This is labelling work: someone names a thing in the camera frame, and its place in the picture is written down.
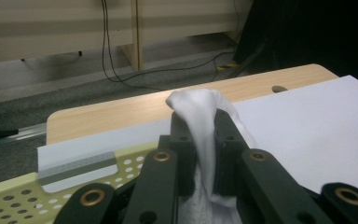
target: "floor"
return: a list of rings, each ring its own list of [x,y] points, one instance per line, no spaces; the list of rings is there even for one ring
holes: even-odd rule
[[[223,34],[197,35],[145,45],[145,70],[167,64],[206,58],[232,51]],[[134,72],[120,48],[112,48],[115,71],[121,76]],[[108,74],[112,69],[106,68]],[[51,55],[0,63],[0,103],[106,78],[102,72],[102,50]]]

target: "black cable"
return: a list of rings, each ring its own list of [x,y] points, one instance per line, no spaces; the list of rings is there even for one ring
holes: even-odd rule
[[[240,18],[240,14],[238,13],[238,10],[237,10],[237,4],[236,4],[235,0],[233,0],[232,4],[234,5],[235,14],[237,15],[237,34],[234,37],[234,42],[237,45],[238,37],[240,36],[240,20],[241,20],[241,18]]]
[[[247,57],[246,60],[243,61],[243,63],[241,63],[240,66],[236,70],[234,70],[234,72],[231,73],[227,78],[234,78],[239,76],[243,72],[243,70],[245,70],[245,68],[249,65],[249,63],[251,63],[253,59],[258,57],[258,55],[260,55],[264,51],[265,47],[266,47],[266,43],[265,42],[261,43],[255,49],[255,51],[251,55],[249,55],[249,57]]]
[[[110,34],[109,34],[109,17],[108,17],[108,11],[107,11],[107,4],[106,4],[106,0],[102,0],[102,5],[103,5],[103,72],[105,74],[105,76],[112,82],[115,83],[121,83],[127,87],[132,87],[132,88],[142,88],[142,89],[150,89],[150,90],[155,90],[155,91],[164,91],[162,89],[158,89],[158,88],[153,88],[153,87],[139,87],[139,86],[132,86],[129,85],[128,83],[126,83],[124,80],[122,80],[116,73],[115,71],[115,67],[113,66],[113,59],[112,59],[112,51],[111,51],[111,47],[110,47]],[[104,47],[105,47],[105,42],[107,40],[107,47],[108,47],[108,53],[109,53],[109,59],[110,59],[110,64],[112,66],[112,70],[113,73],[115,74],[115,77],[118,80],[113,80],[112,78],[110,78],[107,74],[106,74],[106,69],[104,66]]]
[[[148,75],[148,74],[152,74],[152,73],[158,73],[158,72],[171,72],[171,71],[185,71],[185,70],[190,70],[190,69],[195,69],[195,68],[198,68],[198,67],[202,67],[210,62],[213,62],[213,66],[214,66],[214,75],[211,79],[211,81],[213,81],[216,76],[217,76],[217,68],[216,68],[216,62],[215,60],[217,58],[219,58],[220,56],[224,55],[224,54],[230,54],[230,53],[234,53],[234,51],[232,52],[222,52],[222,53],[219,53],[217,54],[216,56],[214,56],[211,60],[205,62],[205,63],[201,63],[201,64],[198,64],[198,65],[195,65],[195,66],[191,66],[191,67],[186,67],[186,68],[171,68],[171,69],[160,69],[160,70],[155,70],[155,71],[149,71],[149,72],[143,72],[143,73],[139,73],[139,74],[136,74],[132,77],[127,77],[127,78],[120,78],[116,71],[115,71],[115,67],[113,66],[113,59],[112,59],[112,53],[111,53],[111,47],[110,47],[110,35],[109,35],[109,26],[108,26],[108,11],[107,11],[107,4],[106,4],[106,0],[102,0],[102,5],[103,5],[103,55],[102,55],[102,60],[103,60],[103,72],[105,74],[105,76],[112,82],[115,82],[115,83],[121,83],[121,84],[124,84],[125,86],[127,87],[132,87],[132,88],[142,88],[142,89],[150,89],[150,90],[157,90],[157,91],[165,91],[163,89],[159,89],[159,88],[153,88],[153,87],[146,87],[146,86],[132,86],[132,85],[129,85],[128,83],[126,83],[126,81],[130,80],[130,79],[133,79],[133,78],[136,78],[136,77],[139,77],[139,76],[143,76],[143,75]],[[235,7],[235,10],[236,10],[236,13],[237,13],[237,30],[238,30],[238,27],[239,27],[239,15],[238,15],[238,11]],[[113,69],[113,73],[115,74],[115,77],[118,79],[118,80],[114,80],[112,79],[111,77],[109,77],[106,73],[106,69],[105,69],[105,65],[104,65],[104,48],[105,48],[105,42],[107,40],[107,47],[108,47],[108,53],[109,53],[109,59],[110,59],[110,64],[112,66],[112,69]]]

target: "beige wall panel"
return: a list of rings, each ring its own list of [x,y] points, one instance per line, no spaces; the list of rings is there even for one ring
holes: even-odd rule
[[[107,4],[111,46],[132,44],[131,1]],[[0,1],[0,62],[102,45],[100,0]]]
[[[144,0],[139,3],[141,42],[240,30],[252,5],[250,0]]]
[[[138,7],[137,0],[131,0],[131,13],[132,13],[132,36],[133,43],[130,45],[120,46],[126,55],[127,59],[130,61],[132,68],[134,70],[141,70],[140,67],[140,58],[139,58],[139,45],[138,45]]]

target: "white paper sheet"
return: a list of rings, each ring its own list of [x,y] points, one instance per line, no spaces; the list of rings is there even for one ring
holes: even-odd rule
[[[351,76],[235,104],[260,149],[302,186],[358,188],[358,80]]]

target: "white tissue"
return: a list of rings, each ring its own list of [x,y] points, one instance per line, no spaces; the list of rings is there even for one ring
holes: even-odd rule
[[[236,197],[213,194],[215,151],[214,116],[216,109],[228,112],[249,148],[257,147],[252,135],[242,124],[235,107],[215,90],[174,91],[166,101],[183,119],[194,139],[198,164],[196,166],[196,190],[191,198],[181,199],[179,223],[241,223],[236,208]]]

